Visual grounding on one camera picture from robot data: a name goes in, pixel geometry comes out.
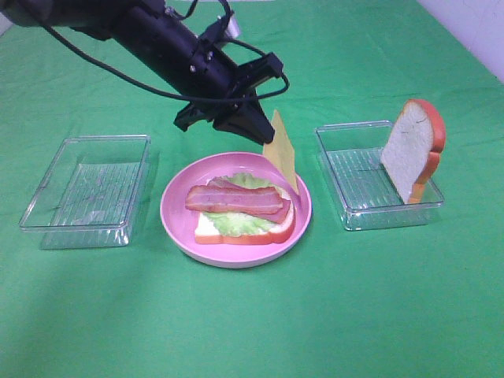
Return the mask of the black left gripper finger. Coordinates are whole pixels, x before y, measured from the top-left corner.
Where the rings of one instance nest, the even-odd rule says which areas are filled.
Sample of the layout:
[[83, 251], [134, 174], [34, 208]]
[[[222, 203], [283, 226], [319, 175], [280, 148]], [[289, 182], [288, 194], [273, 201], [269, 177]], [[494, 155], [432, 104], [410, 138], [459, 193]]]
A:
[[258, 144], [272, 142], [275, 135], [258, 100], [225, 105], [215, 116], [213, 128], [240, 135]]

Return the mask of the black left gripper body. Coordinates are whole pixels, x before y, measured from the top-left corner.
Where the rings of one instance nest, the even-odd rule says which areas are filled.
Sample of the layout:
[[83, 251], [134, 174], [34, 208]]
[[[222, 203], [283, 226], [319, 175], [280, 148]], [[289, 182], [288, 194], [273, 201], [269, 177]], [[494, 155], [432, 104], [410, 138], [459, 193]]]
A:
[[184, 84], [177, 89], [194, 97], [176, 116], [175, 125], [183, 130], [202, 119], [213, 122], [225, 105], [253, 101], [256, 86], [283, 73], [283, 63], [273, 53], [237, 65], [193, 35], [175, 36], [173, 47]]

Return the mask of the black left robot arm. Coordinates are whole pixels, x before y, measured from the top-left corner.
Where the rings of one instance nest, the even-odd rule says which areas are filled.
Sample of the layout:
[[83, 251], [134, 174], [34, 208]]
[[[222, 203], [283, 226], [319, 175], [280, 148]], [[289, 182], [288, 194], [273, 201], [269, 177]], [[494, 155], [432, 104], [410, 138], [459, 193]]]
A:
[[[272, 142], [275, 131], [261, 108], [256, 88], [271, 78], [287, 78], [281, 60], [259, 50], [258, 59], [236, 64], [222, 50], [226, 44], [255, 48], [237, 39], [239, 28], [228, 2], [221, 3], [224, 15], [201, 35], [183, 24], [196, 5], [192, 2], [182, 15], [163, 1], [3, 1], [1, 12], [16, 25], [44, 28], [83, 59], [137, 87], [187, 102], [174, 120], [182, 131], [206, 120], [218, 131], [259, 144]], [[117, 41], [175, 92], [140, 83], [90, 57], [57, 33], [57, 27], [97, 40]]]

